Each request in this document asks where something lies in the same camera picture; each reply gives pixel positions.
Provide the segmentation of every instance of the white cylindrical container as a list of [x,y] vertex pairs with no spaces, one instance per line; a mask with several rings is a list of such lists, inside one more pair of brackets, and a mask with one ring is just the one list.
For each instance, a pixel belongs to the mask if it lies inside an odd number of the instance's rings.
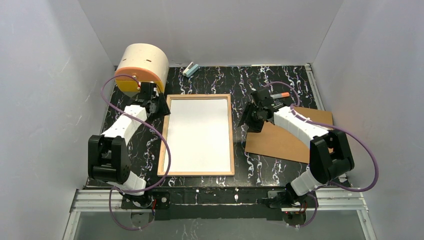
[[[115,76],[125,74],[139,82],[154,82],[164,92],[169,68],[168,58],[160,48],[147,43],[134,43],[125,49]],[[117,77],[116,85],[129,96],[139,92],[137,83],[129,77]]]

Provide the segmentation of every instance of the robotic arm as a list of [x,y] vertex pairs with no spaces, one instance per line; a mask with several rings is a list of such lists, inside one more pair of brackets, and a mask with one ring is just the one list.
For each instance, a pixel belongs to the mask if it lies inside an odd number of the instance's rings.
[[293,115],[289,106],[275,104],[266,88],[254,91],[251,95],[253,100],[246,105],[238,126],[246,124],[247,132],[259,133],[264,122],[270,122],[295,135],[310,150],[309,169],[287,183],[286,191],[280,192],[274,200],[280,204],[300,202],[310,191],[355,167],[344,132],[307,123],[306,117]]
[[[146,187],[146,181],[131,171],[127,145],[140,126],[126,115],[142,121],[169,115],[165,96],[157,93],[156,84],[142,82],[141,91],[130,100],[125,113],[101,135],[92,135],[88,140],[88,175],[90,178],[105,181],[122,190],[139,190]],[[132,192],[140,196],[144,192]]]

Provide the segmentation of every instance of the wooden frame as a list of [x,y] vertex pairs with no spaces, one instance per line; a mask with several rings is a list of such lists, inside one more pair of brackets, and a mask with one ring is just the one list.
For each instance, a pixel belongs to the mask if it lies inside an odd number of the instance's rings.
[[[225,172],[182,172],[182,171],[174,171],[169,172],[169,176],[234,176],[234,143],[233,143],[233,122],[231,116],[231,96],[230,94],[170,94],[167,96],[166,103],[171,109],[172,100],[210,100],[210,99],[226,99],[228,103],[228,131],[229,131],[229,157],[230,157],[230,171]],[[168,126],[169,126],[170,116],[165,116],[163,122],[163,130],[162,135],[167,139],[168,136]],[[164,169],[165,165],[165,153],[166,147],[164,142],[162,141],[160,144],[160,153],[159,153],[159,163],[157,167],[157,175],[163,176],[165,175],[166,169]]]

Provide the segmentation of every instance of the white board surface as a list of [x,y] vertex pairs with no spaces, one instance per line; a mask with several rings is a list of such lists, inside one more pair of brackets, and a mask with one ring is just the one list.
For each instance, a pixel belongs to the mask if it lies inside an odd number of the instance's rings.
[[[170,172],[230,172],[227,99],[173,99],[170,111]],[[166,152],[163,169],[167,167]]]

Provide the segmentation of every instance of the metal frame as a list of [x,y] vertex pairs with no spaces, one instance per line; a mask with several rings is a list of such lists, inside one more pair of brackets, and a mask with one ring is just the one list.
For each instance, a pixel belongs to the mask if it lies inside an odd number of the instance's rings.
[[[324,110],[321,96],[312,73],[311,65],[306,64],[306,73],[310,86],[315,98],[316,105],[319,110]],[[87,189],[77,190],[70,208],[69,220],[63,234],[64,240],[73,240],[77,226],[80,220],[81,212],[108,212],[109,211],[109,191],[108,189]],[[316,191],[318,200],[318,211],[339,211],[339,210],[356,210],[363,234],[366,240],[376,240],[370,217],[368,216],[368,206],[361,192],[350,192],[339,187],[323,187]],[[123,197],[114,191],[111,196],[111,206],[114,212],[132,212],[143,213],[150,212],[150,209],[121,209]],[[294,208],[282,208],[282,211],[297,211]]]

